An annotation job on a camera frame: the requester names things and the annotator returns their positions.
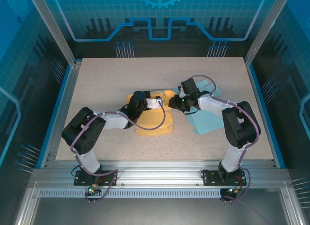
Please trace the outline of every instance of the speckled tabletop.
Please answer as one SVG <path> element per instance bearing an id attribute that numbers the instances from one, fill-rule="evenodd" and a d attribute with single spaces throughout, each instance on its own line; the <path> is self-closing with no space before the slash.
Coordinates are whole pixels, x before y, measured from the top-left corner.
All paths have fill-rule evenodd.
<path id="1" fill-rule="evenodd" d="M 247 101 L 261 126 L 258 143 L 245 159 L 272 159 L 270 144 L 242 58 L 96 58 L 83 59 L 66 124 L 82 107 L 116 111 L 134 91 L 171 89 L 192 75 L 210 76 L 222 91 L 220 98 Z M 139 136 L 134 128 L 101 133 L 94 147 L 99 160 L 219 160 L 227 150 L 224 128 L 197 135 L 180 111 L 173 114 L 174 129 L 157 136 Z M 74 160 L 62 139 L 57 160 Z"/>

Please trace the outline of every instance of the vertical metal post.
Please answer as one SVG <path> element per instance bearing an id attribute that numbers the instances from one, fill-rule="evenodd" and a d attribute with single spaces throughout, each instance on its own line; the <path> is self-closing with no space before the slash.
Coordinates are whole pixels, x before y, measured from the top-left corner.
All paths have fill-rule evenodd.
<path id="1" fill-rule="evenodd" d="M 248 53 L 245 57 L 246 67 L 248 67 L 251 62 L 253 61 L 255 55 L 257 54 L 259 48 L 263 44 L 265 38 L 267 37 L 269 31 L 271 30 L 272 26 L 276 22 L 282 8 L 284 7 L 287 0 L 275 0 L 274 4 L 272 5 L 265 21 L 262 24 L 261 29 L 258 31 L 257 36 L 254 39 L 254 42 Z"/>
<path id="2" fill-rule="evenodd" d="M 38 10 L 43 21 L 45 22 L 48 30 L 54 37 L 64 57 L 72 67 L 75 67 L 76 59 L 70 47 L 68 46 L 68 43 L 66 42 L 60 28 L 58 27 L 57 22 L 55 21 L 52 13 L 50 12 L 47 4 L 45 3 L 45 0 L 32 0 L 32 2 Z"/>

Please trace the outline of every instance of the yellow cloth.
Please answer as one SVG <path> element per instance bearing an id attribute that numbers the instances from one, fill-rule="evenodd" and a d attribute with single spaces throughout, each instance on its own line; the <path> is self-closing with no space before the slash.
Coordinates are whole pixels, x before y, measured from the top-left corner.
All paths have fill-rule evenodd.
<path id="1" fill-rule="evenodd" d="M 172 98 L 176 93 L 171 90 L 166 91 L 157 91 L 157 92 L 151 92 L 151 98 L 155 98 L 156 96 L 160 96 L 163 99 L 163 107 L 165 111 L 170 110 L 171 108 L 168 107 L 168 103 L 170 98 Z M 133 94 L 128 95 L 126 98 L 126 104 L 129 103 L 130 98 Z M 139 126 L 145 127 L 145 128 L 153 128 L 158 126 L 164 118 L 164 114 L 161 108 L 158 109 L 151 109 L 146 110 L 142 113 L 140 118 L 137 121 L 137 124 Z M 150 136 L 150 135 L 157 135 L 157 134 L 168 134 L 172 132 L 173 126 L 173 116 L 172 113 L 166 112 L 166 119 L 164 124 L 155 130 L 143 130 L 143 129 L 136 129 L 136 132 L 138 135 L 141 136 Z"/>

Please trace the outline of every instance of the light blue cloth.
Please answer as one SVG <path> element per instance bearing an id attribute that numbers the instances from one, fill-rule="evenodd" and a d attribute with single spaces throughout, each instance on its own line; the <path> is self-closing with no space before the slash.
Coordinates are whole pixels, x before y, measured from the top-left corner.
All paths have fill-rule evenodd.
<path id="1" fill-rule="evenodd" d="M 208 80 L 203 80 L 200 81 L 198 83 L 196 83 L 197 87 L 199 88 L 199 90 L 202 91 L 208 91 L 211 92 L 214 89 L 214 85 L 208 84 Z M 174 92 L 176 93 L 180 93 L 180 91 L 178 89 L 173 89 Z M 214 96 L 220 96 L 221 95 L 221 90 L 218 88 L 216 88 L 216 90 L 213 92 Z M 197 109 L 194 107 L 190 108 L 190 113 L 191 112 L 195 112 Z M 221 119 L 221 117 L 209 112 L 209 111 L 202 111 L 199 110 L 194 114 L 191 115 L 187 115 L 187 120 L 188 123 L 192 126 L 195 127 L 195 129 L 193 129 L 193 131 L 196 134 L 205 134 L 208 132 L 211 132 L 213 130 L 222 128 L 224 126 L 223 124 L 223 120 Z"/>

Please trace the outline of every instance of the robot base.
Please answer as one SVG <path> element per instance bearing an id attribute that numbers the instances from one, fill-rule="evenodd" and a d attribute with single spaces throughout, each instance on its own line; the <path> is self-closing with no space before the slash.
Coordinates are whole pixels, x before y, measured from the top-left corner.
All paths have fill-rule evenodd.
<path id="1" fill-rule="evenodd" d="M 226 178 L 223 183 L 222 178 L 218 174 L 218 170 L 210 171 L 210 170 L 202 170 L 200 172 L 201 177 L 203 178 L 204 186 L 246 186 L 247 180 L 245 177 L 244 171 L 240 169 L 234 171 Z"/>
<path id="2" fill-rule="evenodd" d="M 108 173 L 109 171 L 102 171 L 100 172 L 101 174 L 103 173 Z M 109 186 L 111 181 L 113 180 L 114 174 L 110 174 L 104 177 L 101 177 L 98 182 L 98 186 Z M 91 176 L 89 174 L 87 174 L 84 171 L 77 171 L 76 172 L 76 176 L 75 176 L 75 180 L 74 180 L 74 185 L 75 186 L 90 186 L 92 184 L 96 183 L 96 177 L 95 176 Z"/>

